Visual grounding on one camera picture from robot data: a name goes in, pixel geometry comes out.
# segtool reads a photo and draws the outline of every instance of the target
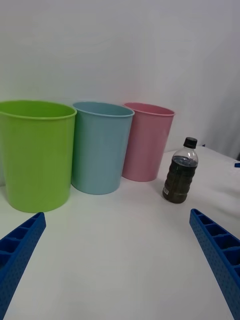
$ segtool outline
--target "green bucket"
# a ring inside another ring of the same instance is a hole
[[[0,102],[0,153],[7,198],[15,209],[46,212],[67,201],[76,113],[53,102]]]

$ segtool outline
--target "dark liquid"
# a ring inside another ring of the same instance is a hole
[[[163,197],[175,204],[181,204],[187,198],[198,163],[185,156],[172,157],[169,172],[163,188]]]

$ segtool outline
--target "white tablecloth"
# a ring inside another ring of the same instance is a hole
[[[197,208],[240,238],[240,168],[197,148],[199,165],[182,204],[162,198],[173,152],[158,178],[122,178],[107,195],[71,187],[68,202],[45,214],[45,229],[4,320],[233,319],[189,225]],[[0,238],[31,215],[0,188]]]

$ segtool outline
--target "bottle cap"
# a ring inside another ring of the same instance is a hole
[[[195,148],[196,148],[196,145],[197,145],[197,142],[198,142],[197,139],[191,138],[190,136],[188,136],[188,137],[185,139],[185,142],[184,142],[183,146],[184,146],[184,147],[187,147],[187,148],[195,149]]]

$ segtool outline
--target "blue bucket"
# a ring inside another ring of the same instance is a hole
[[[87,194],[118,189],[134,111],[116,104],[76,102],[72,185]]]

